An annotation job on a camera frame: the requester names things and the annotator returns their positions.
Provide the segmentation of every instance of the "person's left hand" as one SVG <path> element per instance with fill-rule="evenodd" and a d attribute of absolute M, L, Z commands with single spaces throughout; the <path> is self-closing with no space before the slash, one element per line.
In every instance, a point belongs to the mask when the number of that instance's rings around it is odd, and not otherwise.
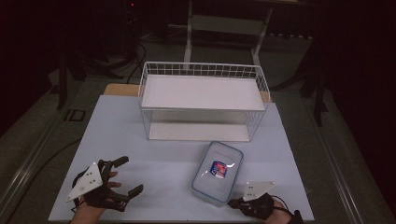
<path fill-rule="evenodd" d="M 110 177 L 114 177 L 118 174 L 118 172 L 112 171 L 110 172 Z M 119 188 L 121 183 L 118 182 L 108 182 L 107 186 L 109 188 Z M 76 224 L 93 224 L 99 221 L 100 216 L 105 212 L 105 208 L 98 208 L 89 206 L 84 202 L 84 197 L 81 196 L 79 201 L 81 204 L 77 207 L 77 211 L 73 216 L 73 219 L 70 223 Z"/>

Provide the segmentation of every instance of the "wire rack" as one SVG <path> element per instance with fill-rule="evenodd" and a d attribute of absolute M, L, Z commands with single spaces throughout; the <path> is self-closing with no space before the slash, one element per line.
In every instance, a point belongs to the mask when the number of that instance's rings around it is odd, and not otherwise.
<path fill-rule="evenodd" d="M 142 101 L 145 97 L 146 84 L 149 75 L 164 76 L 191 76 L 191 77 L 227 77 L 227 78 L 243 78 L 254 79 L 260 96 L 264 111 L 244 111 L 244 122 L 247 127 L 247 135 L 250 140 L 257 130 L 259 123 L 271 103 L 270 92 L 264 77 L 262 68 L 256 65 L 245 64 L 227 64 L 227 63 L 168 63 L 168 62 L 146 62 L 143 68 L 142 77 L 139 87 L 139 104 L 143 115 L 144 125 L 148 139 L 150 139 L 150 128 L 153 121 L 153 113 L 155 109 L 147 109 L 142 107 Z M 185 113 L 186 111 L 177 111 L 168 108 L 169 113 Z M 230 113 L 230 111 L 212 111 L 206 113 Z"/>

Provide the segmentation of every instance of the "finger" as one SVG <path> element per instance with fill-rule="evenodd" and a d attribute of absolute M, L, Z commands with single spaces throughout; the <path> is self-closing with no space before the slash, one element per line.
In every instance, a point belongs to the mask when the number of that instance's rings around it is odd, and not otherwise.
<path fill-rule="evenodd" d="M 110 171 L 110 174 L 108 174 L 108 175 L 109 175 L 110 178 L 111 178 L 111 177 L 116 176 L 118 173 L 119 173 L 119 172 L 117 172 L 117 171 Z"/>
<path fill-rule="evenodd" d="M 119 187 L 121 187 L 121 183 L 119 183 L 119 182 L 108 182 L 107 183 L 107 186 L 109 187 L 109 188 L 119 188 Z"/>

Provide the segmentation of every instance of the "red and blue label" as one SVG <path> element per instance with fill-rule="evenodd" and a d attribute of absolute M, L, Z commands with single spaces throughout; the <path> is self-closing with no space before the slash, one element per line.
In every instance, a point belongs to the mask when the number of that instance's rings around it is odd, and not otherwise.
<path fill-rule="evenodd" d="M 210 173 L 217 178 L 224 178 L 227 174 L 227 165 L 221 161 L 213 161 Z"/>

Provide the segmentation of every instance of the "shelf top tier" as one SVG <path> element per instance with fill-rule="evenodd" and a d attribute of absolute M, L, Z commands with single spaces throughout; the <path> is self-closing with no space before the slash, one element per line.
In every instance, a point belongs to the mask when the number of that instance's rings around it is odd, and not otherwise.
<path fill-rule="evenodd" d="M 148 75 L 143 109 L 265 111 L 254 78 Z"/>

